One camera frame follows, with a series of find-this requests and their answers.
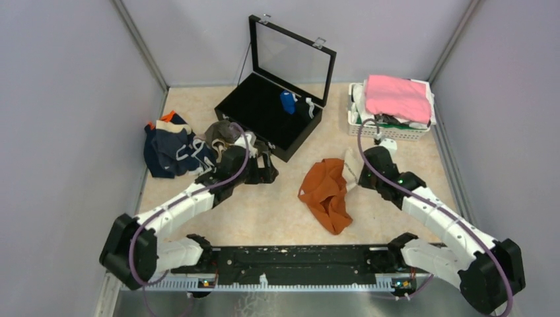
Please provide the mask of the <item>orange underwear white waistband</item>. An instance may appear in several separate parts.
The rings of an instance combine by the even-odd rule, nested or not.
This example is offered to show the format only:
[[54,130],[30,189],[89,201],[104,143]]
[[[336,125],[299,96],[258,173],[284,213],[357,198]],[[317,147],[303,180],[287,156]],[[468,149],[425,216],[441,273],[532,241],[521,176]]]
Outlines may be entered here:
[[325,158],[312,165],[298,191],[298,198],[332,235],[341,234],[352,222],[345,197],[358,186],[363,160],[351,147],[343,158]]

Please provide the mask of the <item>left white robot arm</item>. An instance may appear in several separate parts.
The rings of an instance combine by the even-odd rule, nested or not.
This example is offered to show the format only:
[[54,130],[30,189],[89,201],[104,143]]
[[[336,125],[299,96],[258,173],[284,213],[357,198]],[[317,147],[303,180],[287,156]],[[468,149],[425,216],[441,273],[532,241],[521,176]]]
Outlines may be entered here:
[[177,196],[134,217],[117,217],[99,255],[100,265],[131,290],[155,284],[153,277],[158,273],[180,268],[192,273],[210,270],[213,249],[206,238],[189,234],[169,241],[168,237],[230,198],[235,187],[271,184],[278,174],[270,149],[229,147],[216,169],[198,176]]

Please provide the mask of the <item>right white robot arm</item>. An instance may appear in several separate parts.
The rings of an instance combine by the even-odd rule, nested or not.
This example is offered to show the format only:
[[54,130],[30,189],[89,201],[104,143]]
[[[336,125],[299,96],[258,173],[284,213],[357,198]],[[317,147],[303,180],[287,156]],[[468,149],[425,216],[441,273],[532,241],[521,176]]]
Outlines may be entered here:
[[511,239],[497,240],[444,204],[413,172],[400,172],[391,152],[376,146],[362,152],[359,185],[371,189],[418,220],[443,243],[435,246],[409,232],[388,244],[387,262],[396,272],[414,267],[457,288],[482,314],[505,305],[526,287],[522,252]]

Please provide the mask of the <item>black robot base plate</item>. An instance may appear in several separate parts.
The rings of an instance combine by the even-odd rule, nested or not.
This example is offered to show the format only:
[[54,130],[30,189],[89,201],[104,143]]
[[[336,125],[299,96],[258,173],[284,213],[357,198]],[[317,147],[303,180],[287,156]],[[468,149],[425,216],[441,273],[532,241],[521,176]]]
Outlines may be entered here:
[[214,247],[195,266],[171,271],[189,277],[217,278],[219,286],[373,285],[382,277],[417,277],[422,271],[397,264],[383,244],[222,246]]

